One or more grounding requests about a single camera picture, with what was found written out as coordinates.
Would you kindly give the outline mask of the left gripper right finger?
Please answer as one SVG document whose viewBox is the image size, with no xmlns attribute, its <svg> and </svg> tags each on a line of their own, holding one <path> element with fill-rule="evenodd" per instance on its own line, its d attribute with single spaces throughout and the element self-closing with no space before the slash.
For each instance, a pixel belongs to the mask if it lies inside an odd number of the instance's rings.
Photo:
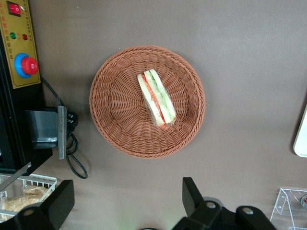
<svg viewBox="0 0 307 230">
<path fill-rule="evenodd" d="M 221 201 L 203 197 L 191 177 L 182 180 L 182 203 L 186 216 L 173 227 L 175 230 L 213 230 L 221 220 Z"/>
</svg>

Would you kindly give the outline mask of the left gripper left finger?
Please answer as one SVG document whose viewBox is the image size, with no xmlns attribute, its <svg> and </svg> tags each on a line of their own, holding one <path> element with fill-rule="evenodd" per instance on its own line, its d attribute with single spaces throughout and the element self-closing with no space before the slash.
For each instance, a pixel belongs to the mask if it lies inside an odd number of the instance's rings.
<svg viewBox="0 0 307 230">
<path fill-rule="evenodd" d="M 3 223 L 5 230 L 59 230 L 75 204 L 73 180 L 64 180 L 42 203 L 31 204 Z"/>
</svg>

